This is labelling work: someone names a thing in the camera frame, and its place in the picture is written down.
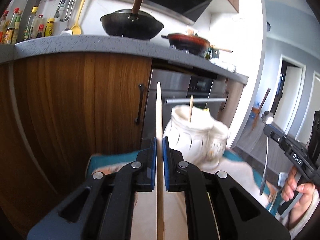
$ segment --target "yellow spatula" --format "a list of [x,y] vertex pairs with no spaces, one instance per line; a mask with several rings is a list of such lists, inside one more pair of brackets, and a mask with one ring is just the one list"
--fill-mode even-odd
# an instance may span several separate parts
[[81,14],[81,10],[82,10],[84,1],[85,0],[81,0],[81,4],[80,4],[80,7],[79,7],[79,11],[78,11],[78,14],[77,14],[75,25],[73,25],[73,27],[71,28],[72,35],[80,35],[81,34],[81,28],[79,26],[79,18],[80,18],[80,14]]

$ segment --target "cabinet handle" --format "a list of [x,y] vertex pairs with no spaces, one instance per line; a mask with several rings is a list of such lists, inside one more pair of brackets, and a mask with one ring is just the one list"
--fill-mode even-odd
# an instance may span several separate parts
[[225,95],[226,95],[226,97],[225,97],[226,101],[225,101],[223,107],[222,107],[222,105],[220,106],[220,110],[221,110],[221,111],[222,111],[222,110],[225,108],[225,106],[226,106],[226,103],[227,103],[227,100],[228,100],[228,97],[229,97],[229,92],[226,91],[226,92],[225,92]]
[[[207,102],[225,102],[225,98],[194,98],[193,103],[207,103]],[[165,104],[189,104],[190,98],[166,98]]]
[[142,100],[143,100],[143,92],[144,92],[144,84],[138,85],[140,89],[140,101],[139,101],[139,110],[138,110],[138,116],[134,119],[134,123],[138,125],[140,123],[140,115],[141,115],[141,108],[142,108]]

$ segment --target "doorway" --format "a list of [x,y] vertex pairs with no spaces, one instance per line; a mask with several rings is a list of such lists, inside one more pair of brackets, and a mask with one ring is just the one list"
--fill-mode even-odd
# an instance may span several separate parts
[[319,95],[320,95],[320,74],[314,71],[308,106],[306,109],[306,113],[303,117],[301,126],[298,130],[297,136],[295,138],[296,140],[300,141],[302,144],[307,144],[310,138],[315,111],[320,111]]
[[289,132],[297,112],[305,76],[305,65],[281,57],[276,94],[271,106],[274,123],[285,133]]

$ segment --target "metal screw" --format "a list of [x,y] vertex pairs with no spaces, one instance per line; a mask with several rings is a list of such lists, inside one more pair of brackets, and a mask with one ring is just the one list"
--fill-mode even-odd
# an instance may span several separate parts
[[178,163],[180,168],[186,168],[189,166],[189,163],[187,163],[186,161],[181,161]]
[[94,179],[101,179],[103,177],[103,173],[101,171],[97,171],[93,174]]
[[225,179],[228,176],[228,174],[225,171],[218,171],[217,175],[219,178],[222,179]]
[[142,166],[141,162],[133,162],[131,163],[131,167],[134,169],[140,168]]

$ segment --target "frying pan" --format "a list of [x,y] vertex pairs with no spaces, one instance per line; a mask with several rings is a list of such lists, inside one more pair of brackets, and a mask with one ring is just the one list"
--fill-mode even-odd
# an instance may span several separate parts
[[134,0],[132,9],[119,10],[101,17],[103,29],[109,35],[150,40],[163,24],[150,14],[140,11],[143,0]]
[[170,45],[176,46],[176,49],[187,49],[195,55],[202,55],[210,47],[209,41],[194,35],[171,33],[167,36],[161,35],[161,37],[168,39]]

